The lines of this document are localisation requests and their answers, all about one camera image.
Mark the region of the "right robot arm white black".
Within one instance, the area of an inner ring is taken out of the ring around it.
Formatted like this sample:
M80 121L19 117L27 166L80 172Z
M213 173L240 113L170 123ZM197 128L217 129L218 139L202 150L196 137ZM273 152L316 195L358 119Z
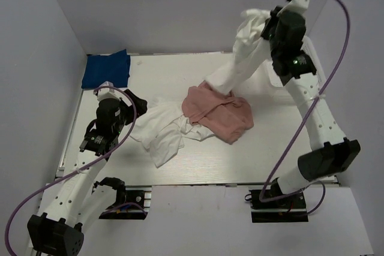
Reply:
M273 69L302 117L284 154L302 129L307 130L311 147L311 152L300 156L291 171L275 179L267 178L259 199L278 207L287 206L293 195L312 183L347 170L361 151L359 141L347 138L326 103L314 62L302 49L305 32L304 17L282 7L271 11L262 32L270 45Z

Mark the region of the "white printed t-shirt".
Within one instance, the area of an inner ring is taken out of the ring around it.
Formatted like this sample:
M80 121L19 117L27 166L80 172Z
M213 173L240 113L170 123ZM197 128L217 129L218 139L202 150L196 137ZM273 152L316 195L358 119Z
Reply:
M181 103L155 97L147 112L136 121L130 137L141 143L157 168L164 165L184 147L184 139L203 141L214 136L207 127L190 124Z

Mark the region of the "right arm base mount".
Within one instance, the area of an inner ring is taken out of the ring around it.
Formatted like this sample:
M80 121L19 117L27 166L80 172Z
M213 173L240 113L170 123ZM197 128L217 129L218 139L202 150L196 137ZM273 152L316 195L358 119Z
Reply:
M282 200L263 203L260 189L249 190L244 200L250 204L252 223L308 222L304 194L296 194Z

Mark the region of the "pink t-shirt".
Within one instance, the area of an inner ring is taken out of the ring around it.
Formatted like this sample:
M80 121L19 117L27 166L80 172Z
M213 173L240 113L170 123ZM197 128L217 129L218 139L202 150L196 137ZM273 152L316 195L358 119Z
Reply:
M233 92L221 94L207 82L188 88L181 109L190 124L208 128L228 144L233 144L254 126L251 106L245 98Z

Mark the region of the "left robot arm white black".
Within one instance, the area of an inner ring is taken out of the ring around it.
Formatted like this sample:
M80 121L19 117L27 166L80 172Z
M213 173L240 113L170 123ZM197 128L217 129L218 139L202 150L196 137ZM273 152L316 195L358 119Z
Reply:
M62 181L52 202L27 223L33 249L38 254L78 255L85 231L101 214L127 201L125 183L115 177L97 182L110 153L120 143L124 127L147 111L147 101L129 89L119 97L112 89L96 92L96 117L86 127L69 177Z

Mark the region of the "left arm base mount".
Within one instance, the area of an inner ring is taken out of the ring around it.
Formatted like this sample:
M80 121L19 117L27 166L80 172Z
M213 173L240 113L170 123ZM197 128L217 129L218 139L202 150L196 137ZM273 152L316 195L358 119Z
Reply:
M108 207L99 218L108 220L145 220L151 205L150 186L125 188L125 197Z

